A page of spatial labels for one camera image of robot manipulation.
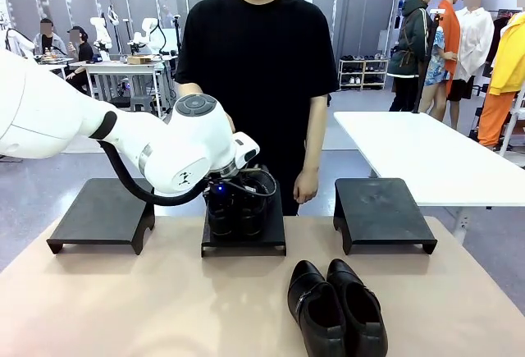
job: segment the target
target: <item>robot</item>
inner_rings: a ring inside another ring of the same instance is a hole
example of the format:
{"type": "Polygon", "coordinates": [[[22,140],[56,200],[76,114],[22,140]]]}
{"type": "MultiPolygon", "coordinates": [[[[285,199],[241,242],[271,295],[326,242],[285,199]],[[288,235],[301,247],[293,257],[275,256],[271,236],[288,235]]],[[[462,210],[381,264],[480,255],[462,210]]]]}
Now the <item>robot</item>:
{"type": "Polygon", "coordinates": [[[76,135],[98,140],[128,190],[157,205],[184,204],[214,180],[228,182],[258,152],[242,132],[232,133],[221,104],[206,94],[179,99],[171,121],[125,112],[76,91],[36,63],[0,50],[0,154],[47,158],[76,135]],[[49,88],[49,95],[42,95],[49,88]],[[132,186],[119,149],[160,195],[132,186]]]}
{"type": "Polygon", "coordinates": [[[4,15],[2,11],[0,11],[0,30],[5,30],[9,27],[9,20],[4,15]]]}
{"type": "Polygon", "coordinates": [[[109,6],[107,8],[107,18],[109,19],[109,22],[113,25],[113,29],[115,30],[116,46],[118,47],[118,53],[121,54],[121,38],[118,35],[118,30],[116,29],[116,27],[120,24],[120,21],[118,20],[118,15],[116,14],[115,8],[113,6],[109,6]]]}
{"type": "Polygon", "coordinates": [[[140,52],[141,48],[148,47],[152,55],[161,54],[166,46],[166,37],[162,32],[157,18],[144,18],[142,21],[142,30],[146,35],[136,32],[133,40],[128,44],[131,47],[131,53],[140,52]]]}
{"type": "Polygon", "coordinates": [[[0,30],[0,39],[0,49],[27,57],[28,60],[34,62],[34,44],[20,31],[11,28],[0,30]]]}
{"type": "Polygon", "coordinates": [[[95,39],[93,45],[99,50],[102,60],[109,62],[111,60],[109,58],[109,50],[113,47],[113,43],[106,29],[106,20],[104,18],[93,17],[90,22],[97,30],[97,39],[95,39]]]}

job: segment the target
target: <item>person's hand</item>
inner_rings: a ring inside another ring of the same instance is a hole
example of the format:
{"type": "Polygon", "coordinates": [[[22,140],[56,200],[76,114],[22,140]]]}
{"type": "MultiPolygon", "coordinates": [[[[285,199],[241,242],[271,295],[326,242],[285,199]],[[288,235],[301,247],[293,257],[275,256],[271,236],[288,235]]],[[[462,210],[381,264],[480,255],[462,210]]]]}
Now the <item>person's hand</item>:
{"type": "Polygon", "coordinates": [[[226,116],[228,117],[228,122],[230,123],[231,132],[235,133],[235,125],[233,124],[233,120],[231,120],[230,115],[226,114],[226,116]]]}
{"type": "Polygon", "coordinates": [[[443,58],[445,60],[458,60],[458,55],[456,55],[454,52],[445,52],[443,53],[443,58]]]}
{"type": "Polygon", "coordinates": [[[302,170],[294,185],[294,200],[299,204],[307,203],[317,195],[319,188],[319,171],[302,170]]]}

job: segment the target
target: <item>beige table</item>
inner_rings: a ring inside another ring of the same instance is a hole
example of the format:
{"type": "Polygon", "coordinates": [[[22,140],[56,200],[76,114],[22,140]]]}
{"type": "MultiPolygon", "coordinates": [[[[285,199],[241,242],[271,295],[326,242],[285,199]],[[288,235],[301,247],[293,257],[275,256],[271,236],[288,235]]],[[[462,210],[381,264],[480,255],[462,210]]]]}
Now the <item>beige table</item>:
{"type": "Polygon", "coordinates": [[[201,259],[203,220],[173,217],[157,219],[140,256],[129,246],[53,256],[51,226],[0,274],[0,355],[306,357],[286,308],[292,269],[309,259],[325,272],[345,257],[381,301],[388,357],[524,356],[525,318],[427,220],[432,256],[356,246],[345,257],[328,217],[287,218],[286,258],[201,259]]]}

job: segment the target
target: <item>black leather shoe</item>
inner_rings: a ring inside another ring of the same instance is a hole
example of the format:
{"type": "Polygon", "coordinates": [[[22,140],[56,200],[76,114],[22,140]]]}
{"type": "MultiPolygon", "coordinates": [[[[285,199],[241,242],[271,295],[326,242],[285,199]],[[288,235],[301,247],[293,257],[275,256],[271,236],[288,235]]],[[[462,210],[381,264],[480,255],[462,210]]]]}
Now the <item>black leather shoe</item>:
{"type": "Polygon", "coordinates": [[[334,286],[346,318],[346,350],[352,357],[384,357],[388,351],[385,324],[377,297],[343,260],[328,267],[326,280],[334,286]]]}
{"type": "Polygon", "coordinates": [[[299,261],[288,288],[288,308],[309,357],[345,357],[345,316],[336,292],[309,261],[299,261]]]}

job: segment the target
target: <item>white table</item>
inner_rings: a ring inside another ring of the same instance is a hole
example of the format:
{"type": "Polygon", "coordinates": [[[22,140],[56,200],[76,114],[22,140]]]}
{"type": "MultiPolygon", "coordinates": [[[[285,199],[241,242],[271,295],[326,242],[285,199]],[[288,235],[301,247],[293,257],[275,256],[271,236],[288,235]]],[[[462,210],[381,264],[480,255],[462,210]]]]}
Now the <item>white table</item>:
{"type": "Polygon", "coordinates": [[[48,70],[48,71],[56,71],[60,70],[62,73],[62,78],[66,78],[66,72],[65,69],[67,67],[67,64],[39,64],[42,68],[48,70]]]}
{"type": "MultiPolygon", "coordinates": [[[[101,90],[102,86],[100,85],[99,76],[127,76],[130,82],[130,92],[131,97],[135,96],[135,86],[133,84],[133,76],[152,76],[153,77],[153,87],[155,89],[155,100],[157,103],[157,113],[158,116],[161,116],[161,107],[159,101],[159,90],[157,85],[156,74],[158,72],[163,73],[165,64],[169,60],[161,60],[157,62],[150,62],[140,65],[131,65],[123,62],[99,62],[99,63],[86,63],[86,62],[77,62],[70,64],[71,67],[85,67],[86,73],[88,76],[95,76],[95,81],[97,82],[98,89],[101,90]]],[[[164,80],[160,80],[161,86],[164,86],[164,80]]],[[[89,89],[91,91],[91,97],[94,97],[93,84],[91,79],[88,79],[89,89]]]]}
{"type": "Polygon", "coordinates": [[[286,257],[205,259],[203,217],[157,217],[140,256],[129,246],[54,256],[55,223],[0,273],[0,355],[306,357],[286,303],[292,271],[307,259],[326,274],[341,258],[381,301],[388,357],[523,357],[523,315],[427,222],[431,256],[387,246],[345,256],[331,217],[285,217],[286,257]]]}
{"type": "Polygon", "coordinates": [[[470,207],[525,206],[525,171],[425,113],[336,112],[381,178],[401,178],[420,206],[458,207],[463,243],[470,207]]]}

